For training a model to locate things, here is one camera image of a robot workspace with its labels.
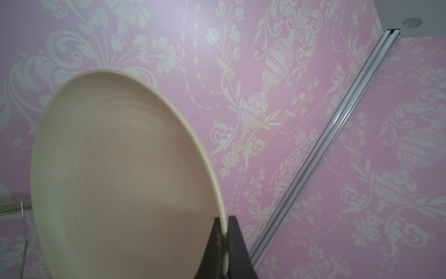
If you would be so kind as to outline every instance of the pink floral wallpaper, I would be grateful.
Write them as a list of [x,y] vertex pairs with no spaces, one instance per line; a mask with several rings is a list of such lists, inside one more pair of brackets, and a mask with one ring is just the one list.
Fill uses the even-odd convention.
[[446,37],[400,39],[258,266],[260,278],[444,278]]
[[[371,0],[4,0],[0,22],[0,202],[30,198],[33,136],[60,85],[119,69],[195,128],[248,247],[382,34]],[[20,268],[16,217],[0,219],[0,278]],[[49,278],[29,226],[27,277]]]

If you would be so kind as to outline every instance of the cream-colored bowl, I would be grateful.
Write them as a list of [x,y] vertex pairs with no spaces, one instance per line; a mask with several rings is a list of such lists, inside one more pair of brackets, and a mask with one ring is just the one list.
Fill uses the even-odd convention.
[[227,231],[192,127],[155,89],[117,71],[80,74],[51,99],[31,195],[54,278],[191,279],[214,217]]

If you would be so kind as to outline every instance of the pink wall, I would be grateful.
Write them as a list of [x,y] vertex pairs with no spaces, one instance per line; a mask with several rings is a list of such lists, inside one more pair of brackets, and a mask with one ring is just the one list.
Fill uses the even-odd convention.
[[[0,5],[1,202],[30,198],[33,136],[57,88],[82,71],[119,69],[156,87],[195,128],[248,247],[381,34],[371,0]],[[18,221],[2,218],[1,228],[22,234]],[[0,275],[15,278],[10,253],[23,239],[7,235]]]
[[401,39],[303,190],[261,278],[444,278],[446,38]]

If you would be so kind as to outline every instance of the wire rack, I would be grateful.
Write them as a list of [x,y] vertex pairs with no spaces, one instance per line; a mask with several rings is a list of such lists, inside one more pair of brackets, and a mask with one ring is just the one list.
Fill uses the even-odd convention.
[[23,247],[22,263],[20,267],[20,279],[23,279],[23,272],[25,271],[26,252],[28,250],[28,228],[26,226],[25,211],[33,209],[31,200],[15,201],[7,204],[0,204],[0,216],[21,213],[23,222],[23,231],[25,233],[25,245]]

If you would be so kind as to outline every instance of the floral pattern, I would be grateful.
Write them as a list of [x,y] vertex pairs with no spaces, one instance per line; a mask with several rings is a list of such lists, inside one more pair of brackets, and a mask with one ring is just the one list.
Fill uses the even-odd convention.
[[[57,89],[83,71],[117,69],[157,88],[194,127],[248,248],[382,33],[371,0],[21,1],[2,19],[18,27],[2,35],[0,198],[30,198],[33,136]],[[288,231],[330,212],[325,199],[299,201]],[[0,277],[16,278],[23,238],[5,242]],[[29,250],[27,274],[49,278],[39,250]]]
[[341,278],[442,277],[445,43],[398,41],[296,203],[320,193],[321,213],[283,223],[264,256],[274,268],[262,262],[261,276],[333,278],[323,250]]

